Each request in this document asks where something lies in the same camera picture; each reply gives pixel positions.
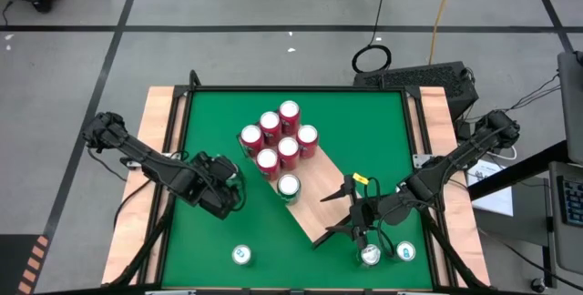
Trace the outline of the white paper sheet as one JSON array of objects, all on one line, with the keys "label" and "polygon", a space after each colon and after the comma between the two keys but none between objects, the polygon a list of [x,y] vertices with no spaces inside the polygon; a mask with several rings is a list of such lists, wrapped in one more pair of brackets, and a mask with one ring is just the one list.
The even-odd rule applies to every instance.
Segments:
[{"label": "white paper sheet", "polygon": [[[479,159],[465,173],[467,185],[472,187],[475,183],[494,175],[502,169],[495,163]],[[509,217],[514,216],[511,188],[503,188],[485,197],[473,199],[472,204],[474,209],[482,209]]]}]

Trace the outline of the computer monitor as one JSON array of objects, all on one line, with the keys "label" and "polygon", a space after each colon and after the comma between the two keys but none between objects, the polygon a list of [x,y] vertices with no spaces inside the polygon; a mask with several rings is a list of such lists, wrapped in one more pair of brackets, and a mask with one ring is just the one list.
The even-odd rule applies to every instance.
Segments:
[{"label": "computer monitor", "polygon": [[557,71],[569,158],[583,165],[583,52],[557,56]]}]

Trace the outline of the red Fanta soda can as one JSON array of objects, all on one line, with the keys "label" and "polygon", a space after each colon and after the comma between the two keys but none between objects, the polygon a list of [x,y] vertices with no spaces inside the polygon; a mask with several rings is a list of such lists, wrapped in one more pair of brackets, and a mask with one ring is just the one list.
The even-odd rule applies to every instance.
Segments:
[{"label": "red Fanta soda can", "polygon": [[286,136],[294,136],[300,127],[300,106],[292,100],[286,100],[279,107],[281,130]]},{"label": "red Fanta soda can", "polygon": [[281,168],[284,170],[294,170],[297,167],[300,148],[297,140],[293,137],[284,137],[277,146]]},{"label": "red Fanta soda can", "polygon": [[257,125],[248,125],[240,132],[240,142],[247,155],[255,158],[264,147],[264,137]]},{"label": "red Fanta soda can", "polygon": [[261,150],[256,157],[256,165],[265,179],[275,181],[280,175],[280,159],[278,152],[271,148]]},{"label": "red Fanta soda can", "polygon": [[318,147],[319,134],[316,127],[303,125],[298,129],[296,139],[300,147],[301,158],[311,158]]},{"label": "red Fanta soda can", "polygon": [[276,147],[281,140],[281,120],[279,114],[267,111],[261,115],[260,129],[264,135],[265,145]]}]

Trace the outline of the black computer tower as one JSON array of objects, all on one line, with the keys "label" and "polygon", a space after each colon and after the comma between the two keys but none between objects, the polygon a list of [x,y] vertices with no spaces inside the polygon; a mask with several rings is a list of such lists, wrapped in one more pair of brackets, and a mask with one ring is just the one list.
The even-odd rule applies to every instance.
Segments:
[{"label": "black computer tower", "polygon": [[354,77],[355,86],[432,86],[442,87],[453,121],[462,116],[479,98],[475,78],[470,68],[461,61],[412,66],[384,71],[359,73]]}]

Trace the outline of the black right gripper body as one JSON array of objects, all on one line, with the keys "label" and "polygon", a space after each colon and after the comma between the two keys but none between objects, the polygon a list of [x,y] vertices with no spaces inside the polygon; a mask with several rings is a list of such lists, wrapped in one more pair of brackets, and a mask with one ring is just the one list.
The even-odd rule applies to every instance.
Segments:
[{"label": "black right gripper body", "polygon": [[399,192],[392,195],[381,195],[380,184],[376,178],[368,178],[369,184],[364,185],[353,179],[353,175],[344,175],[343,184],[354,186],[350,199],[348,226],[358,226],[363,232],[361,237],[349,237],[357,247],[363,249],[369,244],[367,235],[370,231],[377,233],[380,249],[394,249],[394,243],[383,230],[383,224],[396,225],[408,215],[403,195]]}]

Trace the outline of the green table mat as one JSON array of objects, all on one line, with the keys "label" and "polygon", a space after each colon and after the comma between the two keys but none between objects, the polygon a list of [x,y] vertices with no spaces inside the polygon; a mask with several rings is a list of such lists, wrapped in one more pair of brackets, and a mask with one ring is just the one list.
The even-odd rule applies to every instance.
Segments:
[{"label": "green table mat", "polygon": [[[342,174],[374,177],[392,193],[412,171],[401,96],[396,92],[201,92],[193,98],[185,149],[236,162],[247,181],[244,208],[217,219],[183,201],[175,207],[162,283],[165,287],[428,289],[432,285],[422,222],[416,212],[384,231],[409,241],[411,262],[382,258],[362,267],[357,248],[343,234],[314,247],[237,141],[243,127],[286,100],[315,126],[320,147]],[[251,248],[252,263],[232,261],[236,245]]]}]

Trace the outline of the black desk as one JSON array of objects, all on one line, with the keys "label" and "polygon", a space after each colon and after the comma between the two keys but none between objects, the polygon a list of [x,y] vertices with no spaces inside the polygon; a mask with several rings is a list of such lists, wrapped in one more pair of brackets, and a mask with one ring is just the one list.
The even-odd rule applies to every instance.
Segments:
[{"label": "black desk", "polygon": [[515,165],[500,170],[492,176],[482,179],[468,188],[469,198],[476,200],[498,190],[515,185],[519,181],[532,178],[548,171],[552,162],[569,163],[568,142],[560,141]]}]

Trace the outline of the black computer keyboard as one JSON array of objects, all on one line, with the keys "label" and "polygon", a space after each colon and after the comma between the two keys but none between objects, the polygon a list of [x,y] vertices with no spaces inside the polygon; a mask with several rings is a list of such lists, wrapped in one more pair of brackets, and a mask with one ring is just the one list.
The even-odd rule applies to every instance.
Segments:
[{"label": "black computer keyboard", "polygon": [[583,182],[559,176],[557,192],[563,222],[583,228]]}]

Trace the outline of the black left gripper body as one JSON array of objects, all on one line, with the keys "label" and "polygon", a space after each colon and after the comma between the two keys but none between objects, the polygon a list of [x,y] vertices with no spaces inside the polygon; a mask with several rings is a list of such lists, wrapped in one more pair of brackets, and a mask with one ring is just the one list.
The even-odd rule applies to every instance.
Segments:
[{"label": "black left gripper body", "polygon": [[191,161],[194,168],[202,172],[201,194],[196,203],[219,219],[225,219],[233,211],[240,211],[246,204],[246,179],[241,173],[241,183],[231,184],[227,179],[231,176],[232,165],[227,157],[209,156],[200,151]]}]

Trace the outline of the wooden board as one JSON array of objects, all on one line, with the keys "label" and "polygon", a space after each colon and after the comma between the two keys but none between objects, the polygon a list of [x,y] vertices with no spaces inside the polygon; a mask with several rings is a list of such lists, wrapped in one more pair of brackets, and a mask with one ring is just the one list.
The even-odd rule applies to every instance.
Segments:
[{"label": "wooden board", "polygon": [[[293,137],[296,139],[296,135],[297,133],[294,136],[286,136],[282,133],[281,138]],[[247,155],[240,142],[240,133],[237,135],[237,139],[240,143],[243,155],[246,158],[249,158],[257,168],[257,156],[251,158]],[[324,242],[331,234],[326,230],[327,227],[347,221],[350,207],[350,200],[347,197],[327,202],[322,201],[322,198],[325,198],[340,189],[340,186],[343,183],[343,174],[320,147],[319,140],[318,147],[316,148],[313,157],[301,158],[299,155],[296,169],[284,170],[281,168],[279,175],[280,178],[285,174],[293,174],[300,180],[302,188],[298,200],[292,205],[287,205],[283,201],[283,205],[288,209],[302,228],[305,235],[315,246],[320,245],[320,243]],[[271,148],[277,151],[277,146],[266,146],[264,139],[263,149]],[[268,181],[266,179],[277,195],[277,182],[279,178],[275,181]]]}]

